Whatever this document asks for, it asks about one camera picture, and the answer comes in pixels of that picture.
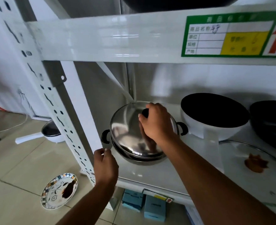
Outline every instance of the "forearm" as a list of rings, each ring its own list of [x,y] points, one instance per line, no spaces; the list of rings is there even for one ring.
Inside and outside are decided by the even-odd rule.
[[[56,225],[94,225],[113,193],[114,186],[96,184]]]
[[[158,143],[205,225],[276,224],[276,215],[185,145],[177,136]]]

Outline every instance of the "stainless steel pot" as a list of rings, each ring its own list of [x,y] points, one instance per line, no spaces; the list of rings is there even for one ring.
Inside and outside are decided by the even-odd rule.
[[[166,157],[162,149],[149,138],[138,119],[138,114],[148,117],[146,102],[135,102],[127,104],[117,110],[110,123],[110,129],[102,133],[101,140],[109,144],[107,134],[111,134],[111,142],[117,152],[126,159],[138,162],[150,162],[161,160]],[[170,118],[173,131],[179,135],[177,125],[180,125],[183,132],[181,135],[188,133],[187,126],[182,122],[176,122],[173,117]]]

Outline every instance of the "white frying pan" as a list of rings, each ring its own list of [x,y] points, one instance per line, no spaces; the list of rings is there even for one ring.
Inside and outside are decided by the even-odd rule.
[[[23,142],[33,140],[39,137],[45,137],[47,140],[50,140],[51,142],[59,143],[65,141],[64,136],[60,133],[59,129],[57,128],[56,124],[53,120],[50,120],[47,122],[43,127],[41,132],[34,133],[31,135],[18,137],[15,140],[16,144],[21,144]]]

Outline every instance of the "black pan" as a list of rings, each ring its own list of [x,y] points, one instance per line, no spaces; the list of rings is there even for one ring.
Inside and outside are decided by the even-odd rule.
[[[276,100],[266,100],[253,103],[249,112],[251,125],[256,134],[276,148]]]
[[[157,12],[184,9],[221,7],[235,0],[124,0],[136,12]]]

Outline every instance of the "yellow label section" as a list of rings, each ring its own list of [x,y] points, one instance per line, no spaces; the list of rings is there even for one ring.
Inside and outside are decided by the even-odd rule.
[[[268,33],[268,31],[227,33],[220,54],[259,55]]]
[[[157,194],[155,194],[154,197],[159,198],[161,200],[166,200],[167,199],[167,197],[163,197],[163,196],[160,196],[160,195],[157,195]]]

